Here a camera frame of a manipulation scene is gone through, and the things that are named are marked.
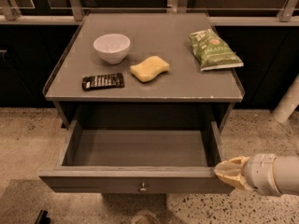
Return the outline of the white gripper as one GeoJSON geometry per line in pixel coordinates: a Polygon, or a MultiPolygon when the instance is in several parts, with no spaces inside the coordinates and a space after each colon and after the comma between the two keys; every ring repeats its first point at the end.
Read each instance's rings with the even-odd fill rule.
{"type": "Polygon", "coordinates": [[[239,156],[218,163],[214,173],[222,182],[241,190],[254,189],[263,196],[281,196],[274,178],[275,154],[239,156]]]}

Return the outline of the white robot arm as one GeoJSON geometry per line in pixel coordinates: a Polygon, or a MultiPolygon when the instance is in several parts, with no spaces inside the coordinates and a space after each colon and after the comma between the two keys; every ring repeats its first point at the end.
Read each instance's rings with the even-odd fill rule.
{"type": "Polygon", "coordinates": [[[228,159],[214,169],[224,183],[263,196],[299,194],[299,76],[272,112],[235,110],[224,129],[228,159]]]}

